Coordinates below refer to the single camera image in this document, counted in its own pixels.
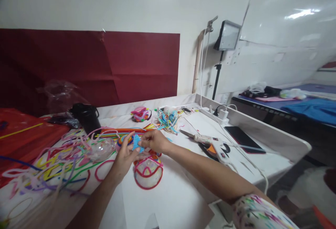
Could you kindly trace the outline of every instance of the pink cloth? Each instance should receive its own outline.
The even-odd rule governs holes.
[[[269,98],[261,98],[261,97],[256,97],[256,100],[261,100],[261,101],[265,101],[265,102],[271,102],[271,101],[288,101],[288,100],[295,100],[295,99],[283,99],[280,97],[269,97]]]

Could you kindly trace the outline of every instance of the hand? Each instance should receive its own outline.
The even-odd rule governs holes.
[[[167,154],[174,144],[161,131],[154,129],[143,134],[139,146],[149,147],[157,153]]]
[[[134,135],[134,133],[135,132],[133,131],[124,138],[121,148],[109,173],[113,175],[113,178],[115,181],[117,181],[118,184],[121,183],[134,161],[142,160],[146,157],[145,155],[139,155],[140,148],[136,148],[132,151],[133,144],[127,145],[129,138]]]

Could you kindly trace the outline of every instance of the power strip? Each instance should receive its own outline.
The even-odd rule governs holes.
[[[218,122],[219,122],[221,125],[226,126],[226,125],[228,125],[228,123],[229,123],[229,119],[228,119],[228,118],[221,119],[221,118],[219,118],[219,117],[217,117],[217,116],[214,116],[214,115],[210,112],[210,109],[207,108],[207,107],[203,107],[200,111],[201,111],[201,113],[203,113],[203,114],[209,116],[209,117],[210,117],[211,119],[213,119],[213,120],[215,120],[215,118],[216,118],[216,119],[218,120]]]

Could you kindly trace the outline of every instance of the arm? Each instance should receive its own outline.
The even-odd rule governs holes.
[[[140,148],[136,148],[134,151],[132,151],[133,145],[127,146],[128,139],[133,134],[134,132],[126,136],[111,170],[103,182],[96,188],[89,199],[84,203],[83,207],[66,227],[66,229],[99,228],[100,221],[103,218],[105,209],[110,202],[114,190],[127,174],[132,162],[141,159],[141,156],[138,156]]]
[[[168,155],[189,171],[209,191],[229,204],[233,204],[246,194],[256,194],[273,204],[262,191],[230,168],[171,143],[158,130],[145,133],[139,145]]]

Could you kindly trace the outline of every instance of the red cloth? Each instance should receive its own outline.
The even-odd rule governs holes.
[[[179,34],[0,29],[0,107],[41,116],[36,88],[66,80],[96,107],[176,96]]]

